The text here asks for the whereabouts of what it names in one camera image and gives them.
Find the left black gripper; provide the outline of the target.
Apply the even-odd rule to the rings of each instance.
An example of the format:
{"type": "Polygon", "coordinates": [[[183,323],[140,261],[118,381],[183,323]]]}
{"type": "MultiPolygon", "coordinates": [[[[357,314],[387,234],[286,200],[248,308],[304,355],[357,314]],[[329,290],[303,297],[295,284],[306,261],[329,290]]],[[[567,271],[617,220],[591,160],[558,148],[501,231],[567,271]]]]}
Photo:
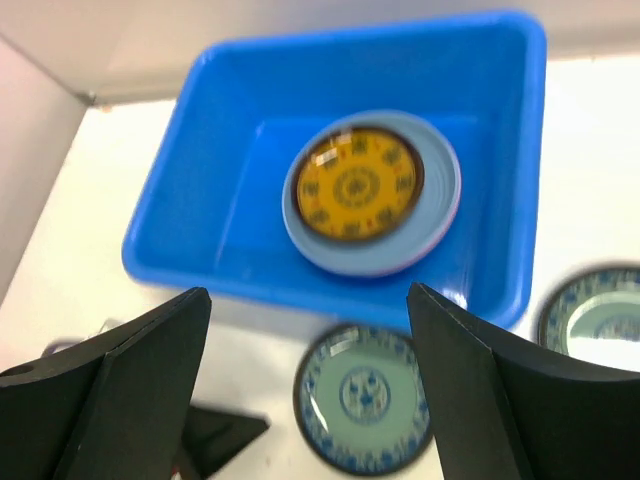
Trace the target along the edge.
{"type": "Polygon", "coordinates": [[[191,405],[171,479],[209,479],[269,427],[261,416],[191,405]]]}

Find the yellow patterned plate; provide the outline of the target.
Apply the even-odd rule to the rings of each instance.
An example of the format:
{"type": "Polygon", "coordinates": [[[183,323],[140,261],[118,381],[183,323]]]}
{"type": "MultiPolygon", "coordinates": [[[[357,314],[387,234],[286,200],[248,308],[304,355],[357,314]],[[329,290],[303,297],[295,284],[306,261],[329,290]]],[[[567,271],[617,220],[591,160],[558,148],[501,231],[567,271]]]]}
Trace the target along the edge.
{"type": "Polygon", "coordinates": [[[424,185],[417,148],[389,127],[332,129],[302,151],[292,186],[303,226],[337,243],[361,244],[397,230],[413,213],[424,185]]]}

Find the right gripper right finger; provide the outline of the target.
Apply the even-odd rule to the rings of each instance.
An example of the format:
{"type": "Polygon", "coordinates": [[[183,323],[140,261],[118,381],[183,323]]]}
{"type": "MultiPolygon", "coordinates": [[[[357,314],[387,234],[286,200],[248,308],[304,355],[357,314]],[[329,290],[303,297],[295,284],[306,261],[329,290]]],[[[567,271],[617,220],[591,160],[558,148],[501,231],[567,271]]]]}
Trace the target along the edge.
{"type": "Polygon", "coordinates": [[[407,307],[445,478],[638,478],[638,373],[545,349],[421,283],[407,307]]]}

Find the light blue plastic plate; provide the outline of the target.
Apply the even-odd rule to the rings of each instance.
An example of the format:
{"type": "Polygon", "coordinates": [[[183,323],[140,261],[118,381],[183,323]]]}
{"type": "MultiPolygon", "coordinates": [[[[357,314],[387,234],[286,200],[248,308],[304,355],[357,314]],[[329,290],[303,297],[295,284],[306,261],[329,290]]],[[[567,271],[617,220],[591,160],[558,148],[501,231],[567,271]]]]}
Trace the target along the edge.
{"type": "Polygon", "coordinates": [[[350,277],[401,271],[443,239],[462,176],[444,135],[409,113],[344,117],[295,158],[282,192],[289,238],[316,266],[350,277]]]}

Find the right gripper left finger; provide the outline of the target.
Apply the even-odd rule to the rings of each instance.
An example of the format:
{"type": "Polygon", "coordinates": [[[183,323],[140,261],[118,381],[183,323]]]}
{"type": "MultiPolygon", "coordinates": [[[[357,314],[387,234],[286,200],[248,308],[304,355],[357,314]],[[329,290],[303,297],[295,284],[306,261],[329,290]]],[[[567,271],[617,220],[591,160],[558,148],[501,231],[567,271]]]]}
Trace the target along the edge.
{"type": "Polygon", "coordinates": [[[2,372],[2,478],[170,478],[210,312],[192,288],[2,372]]]}

